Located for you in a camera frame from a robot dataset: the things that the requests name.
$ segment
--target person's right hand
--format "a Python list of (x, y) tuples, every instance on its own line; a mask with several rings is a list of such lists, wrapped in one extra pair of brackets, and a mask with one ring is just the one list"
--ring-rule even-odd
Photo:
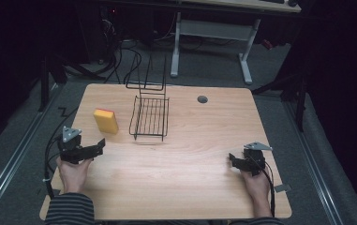
[(271, 217), (272, 212), (268, 201), (270, 191), (269, 181), (263, 172), (252, 176), (251, 172), (240, 171), (245, 179), (247, 192), (251, 196), (254, 206), (254, 218)]
[(87, 179), (88, 167), (92, 161), (93, 159), (90, 158), (80, 164), (72, 164), (61, 160), (61, 158), (56, 159), (65, 193), (82, 193)]

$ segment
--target table top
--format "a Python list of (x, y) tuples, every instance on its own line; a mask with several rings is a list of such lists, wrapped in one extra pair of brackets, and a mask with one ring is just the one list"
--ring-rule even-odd
[(288, 0), (284, 4), (265, 2), (261, 0), (182, 0), (183, 2), (199, 3), (199, 4), (213, 4), (226, 7), (238, 8), (254, 8), (261, 10), (271, 10), (280, 12), (301, 12), (301, 8), (297, 5), (290, 7)]
[[(120, 84), (90, 84), (73, 128), (82, 130), (82, 146), (106, 139), (104, 154), (90, 165), (84, 193), (95, 205), (96, 219), (252, 218), (251, 199), (229, 153), (243, 157), (243, 145), (269, 144), (251, 92), (244, 88), (167, 86), (169, 127), (161, 137), (130, 135), (139, 90)], [(206, 96), (207, 103), (199, 103)], [(116, 135), (101, 133), (96, 108), (113, 110)], [(271, 151), (263, 151), (281, 179)], [(63, 189), (58, 171), (52, 187)], [(40, 211), (45, 218), (50, 199)], [(291, 215), (286, 193), (275, 195), (277, 218)]]

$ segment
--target yellow object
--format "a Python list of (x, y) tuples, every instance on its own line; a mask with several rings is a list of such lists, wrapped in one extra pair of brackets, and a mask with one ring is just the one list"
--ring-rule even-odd
[(99, 131), (116, 134), (119, 130), (114, 111), (96, 109), (94, 111)]

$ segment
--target wire shelf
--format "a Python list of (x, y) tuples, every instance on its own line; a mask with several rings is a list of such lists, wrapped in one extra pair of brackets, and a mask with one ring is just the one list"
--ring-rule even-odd
[(167, 136), (169, 124), (170, 100), (166, 97), (166, 56), (164, 56), (164, 67), (161, 75), (161, 83), (149, 82), (149, 74), (153, 69), (152, 55), (144, 77), (138, 71), (139, 63), (134, 57), (131, 72), (137, 70), (137, 81), (131, 81), (131, 72), (128, 74), (126, 88), (138, 89), (140, 94), (135, 96), (132, 117), (129, 125), (129, 133), (134, 139), (140, 135), (159, 136), (164, 141)]

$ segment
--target dark background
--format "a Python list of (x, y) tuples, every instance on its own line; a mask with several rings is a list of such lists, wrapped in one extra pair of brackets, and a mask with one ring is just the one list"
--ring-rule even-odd
[[(309, 67), (308, 93), (357, 192), (357, 1), (300, 1), (300, 5), (303, 15), (328, 22), (298, 26), (266, 19), (257, 41), (266, 38), (275, 45), (292, 44), (277, 79), (303, 71), (304, 65)], [(135, 31), (126, 35), (148, 44), (154, 38), (153, 29), (160, 33), (166, 29), (160, 18), (171, 20), (166, 12), (124, 10), (122, 27)], [(57, 51), (76, 63), (102, 58), (105, 42), (101, 29), (97, 6), (0, 0), (0, 132), (27, 99), (41, 74), (41, 60), (46, 53)], [(312, 61), (307, 63), (310, 53)], [(295, 84), (290, 82), (282, 88)]]

